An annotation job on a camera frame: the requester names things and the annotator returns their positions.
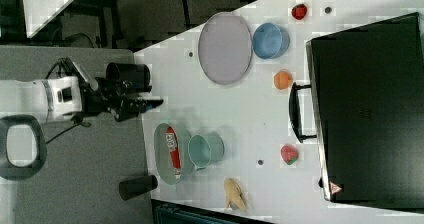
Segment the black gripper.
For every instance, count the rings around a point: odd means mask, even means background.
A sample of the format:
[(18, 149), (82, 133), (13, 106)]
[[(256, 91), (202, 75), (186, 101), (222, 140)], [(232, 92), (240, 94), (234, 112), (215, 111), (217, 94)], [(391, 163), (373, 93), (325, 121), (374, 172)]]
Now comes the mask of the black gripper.
[(163, 104), (163, 99), (145, 100), (130, 99), (129, 93), (149, 93), (150, 84), (140, 82), (125, 82), (96, 78), (96, 90), (88, 82), (80, 82), (82, 111), (81, 118), (96, 117), (101, 113), (111, 113), (117, 122), (135, 118), (138, 113), (145, 113)]

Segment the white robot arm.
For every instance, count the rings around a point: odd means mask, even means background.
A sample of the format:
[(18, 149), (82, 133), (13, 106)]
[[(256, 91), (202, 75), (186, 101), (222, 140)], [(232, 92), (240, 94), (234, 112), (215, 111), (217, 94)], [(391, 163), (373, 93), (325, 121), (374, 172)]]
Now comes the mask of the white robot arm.
[(67, 76), (33, 81), (2, 80), (1, 117), (33, 116), (40, 124), (73, 121), (111, 113), (122, 122), (163, 104), (162, 99), (135, 97), (130, 82)]

